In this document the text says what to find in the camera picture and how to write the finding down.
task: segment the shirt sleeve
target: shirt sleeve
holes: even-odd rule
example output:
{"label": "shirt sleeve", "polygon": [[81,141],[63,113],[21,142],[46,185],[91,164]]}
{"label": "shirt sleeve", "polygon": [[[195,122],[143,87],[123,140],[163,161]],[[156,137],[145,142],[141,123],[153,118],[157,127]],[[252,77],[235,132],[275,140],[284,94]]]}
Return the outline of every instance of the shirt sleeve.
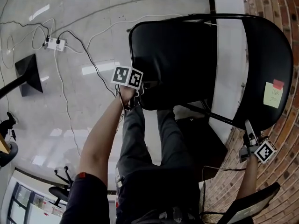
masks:
{"label": "shirt sleeve", "polygon": [[70,190],[60,224],[88,223],[88,220],[110,223],[107,187],[99,178],[80,173]]}

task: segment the brick wall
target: brick wall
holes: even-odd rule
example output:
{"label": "brick wall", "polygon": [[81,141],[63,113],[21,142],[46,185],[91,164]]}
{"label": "brick wall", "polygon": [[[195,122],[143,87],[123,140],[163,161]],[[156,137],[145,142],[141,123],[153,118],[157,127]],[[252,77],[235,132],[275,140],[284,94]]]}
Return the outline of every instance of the brick wall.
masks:
{"label": "brick wall", "polygon": [[[274,182],[281,185],[279,193],[268,208],[254,217],[256,224],[299,223],[299,0],[244,0],[245,13],[262,16],[275,23],[291,44],[294,56],[292,88],[285,111],[278,122],[264,135],[268,135],[278,149],[276,157],[259,165],[257,190]],[[234,128],[226,143],[228,154],[223,167],[243,168],[239,163],[244,131]],[[243,172],[218,172],[206,182],[205,211],[226,211],[235,200]],[[206,221],[216,223],[219,215],[206,216]]]}

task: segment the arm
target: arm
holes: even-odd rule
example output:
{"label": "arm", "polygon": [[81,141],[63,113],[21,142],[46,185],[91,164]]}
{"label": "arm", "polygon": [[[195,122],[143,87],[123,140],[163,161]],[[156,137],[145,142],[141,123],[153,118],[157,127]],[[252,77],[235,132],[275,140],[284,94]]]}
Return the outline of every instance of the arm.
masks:
{"label": "arm", "polygon": [[256,192],[257,162],[258,159],[254,154],[247,159],[246,171],[236,199]]}
{"label": "arm", "polygon": [[[128,104],[134,93],[134,89],[121,86],[124,105]],[[108,159],[121,112],[121,100],[116,97],[89,133],[81,153],[79,172],[98,177],[106,186]]]}

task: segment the white marker cube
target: white marker cube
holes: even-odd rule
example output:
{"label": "white marker cube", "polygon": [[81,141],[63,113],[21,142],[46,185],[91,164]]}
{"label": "white marker cube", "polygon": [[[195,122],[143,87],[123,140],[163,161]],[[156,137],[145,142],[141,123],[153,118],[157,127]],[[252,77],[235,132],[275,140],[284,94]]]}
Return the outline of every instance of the white marker cube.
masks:
{"label": "white marker cube", "polygon": [[112,75],[111,83],[121,84],[138,90],[140,89],[142,77],[143,72],[130,66],[116,66]]}
{"label": "white marker cube", "polygon": [[255,151],[255,155],[262,163],[266,163],[277,152],[270,140],[265,140],[262,145]]}

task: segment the gray pants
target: gray pants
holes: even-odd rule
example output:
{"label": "gray pants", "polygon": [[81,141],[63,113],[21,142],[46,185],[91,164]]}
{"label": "gray pants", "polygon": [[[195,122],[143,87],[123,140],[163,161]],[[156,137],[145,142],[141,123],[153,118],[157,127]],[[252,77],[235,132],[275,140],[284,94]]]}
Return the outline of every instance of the gray pants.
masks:
{"label": "gray pants", "polygon": [[121,155],[116,166],[120,177],[139,170],[193,167],[184,137],[175,122],[173,111],[157,111],[157,117],[162,148],[161,165],[157,166],[152,163],[144,142],[144,115],[142,108],[137,105],[126,113],[124,119]]}

